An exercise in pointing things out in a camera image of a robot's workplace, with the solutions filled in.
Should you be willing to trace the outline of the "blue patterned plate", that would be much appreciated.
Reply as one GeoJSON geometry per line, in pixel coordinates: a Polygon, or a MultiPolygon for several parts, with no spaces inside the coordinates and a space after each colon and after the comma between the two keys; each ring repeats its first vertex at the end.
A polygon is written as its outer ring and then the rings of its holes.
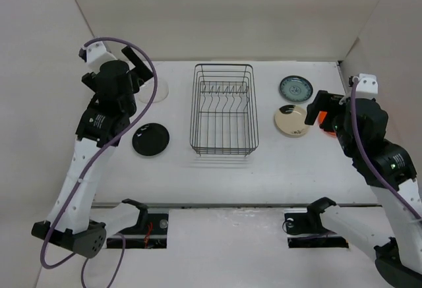
{"type": "Polygon", "coordinates": [[[303,103],[313,95],[313,86],[302,76],[290,75],[281,80],[279,92],[287,101],[303,103]]]}

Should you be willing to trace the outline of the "cream plate with flowers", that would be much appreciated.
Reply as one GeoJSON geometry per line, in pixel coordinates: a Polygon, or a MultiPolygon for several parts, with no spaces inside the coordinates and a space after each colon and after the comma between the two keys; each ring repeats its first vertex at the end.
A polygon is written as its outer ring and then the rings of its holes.
{"type": "Polygon", "coordinates": [[[309,131],[305,124],[307,112],[298,105],[283,105],[274,114],[277,128],[287,136],[300,137],[309,131]]]}

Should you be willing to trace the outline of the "black plate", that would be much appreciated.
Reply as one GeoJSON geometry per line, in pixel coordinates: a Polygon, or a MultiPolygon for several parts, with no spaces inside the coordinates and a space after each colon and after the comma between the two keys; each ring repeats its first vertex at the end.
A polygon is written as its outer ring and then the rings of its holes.
{"type": "Polygon", "coordinates": [[[168,146],[170,135],[159,123],[147,123],[139,127],[132,137],[132,146],[141,156],[152,157],[162,153],[168,146]]]}

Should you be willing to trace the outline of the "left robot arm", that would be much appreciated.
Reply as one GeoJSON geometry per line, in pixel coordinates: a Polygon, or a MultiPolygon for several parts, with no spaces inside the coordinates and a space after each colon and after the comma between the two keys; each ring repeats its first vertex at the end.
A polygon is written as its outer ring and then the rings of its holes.
{"type": "Polygon", "coordinates": [[[40,254],[43,265],[47,264],[49,244],[72,255],[93,258],[107,238],[126,228],[140,233],[147,227],[147,205],[131,199],[123,200],[104,217],[90,218],[96,189],[110,157],[121,137],[143,116],[136,112],[135,94],[154,77],[154,69],[143,63],[134,45],[126,45],[121,52],[126,61],[116,59],[101,43],[80,52],[91,66],[82,83],[94,95],[76,128],[74,154],[55,205],[32,227],[32,236],[44,242],[40,254]]]}

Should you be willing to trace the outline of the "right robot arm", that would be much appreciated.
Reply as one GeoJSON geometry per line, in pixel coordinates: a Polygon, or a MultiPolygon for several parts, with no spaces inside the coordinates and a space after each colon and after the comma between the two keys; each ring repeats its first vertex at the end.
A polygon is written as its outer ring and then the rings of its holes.
{"type": "Polygon", "coordinates": [[[421,185],[408,152],[385,138],[388,114],[374,99],[349,99],[325,90],[307,107],[305,124],[326,112],[330,130],[352,166],[382,206],[393,236],[376,232],[349,217],[335,201],[323,197],[306,207],[296,234],[333,232],[364,252],[392,287],[421,286],[421,185]]]}

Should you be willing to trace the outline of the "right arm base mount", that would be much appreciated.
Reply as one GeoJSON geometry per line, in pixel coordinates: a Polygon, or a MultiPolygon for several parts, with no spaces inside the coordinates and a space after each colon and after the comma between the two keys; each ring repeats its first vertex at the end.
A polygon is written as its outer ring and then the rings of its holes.
{"type": "Polygon", "coordinates": [[[307,212],[284,212],[282,229],[288,248],[349,248],[343,237],[319,225],[307,212]]]}

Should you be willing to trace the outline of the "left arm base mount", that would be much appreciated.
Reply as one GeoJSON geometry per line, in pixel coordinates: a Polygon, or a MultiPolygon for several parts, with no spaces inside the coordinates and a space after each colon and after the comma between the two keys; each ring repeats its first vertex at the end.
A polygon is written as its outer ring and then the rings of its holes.
{"type": "Polygon", "coordinates": [[[168,227],[169,211],[152,208],[143,225],[128,227],[120,234],[125,237],[126,249],[165,249],[168,227]]]}

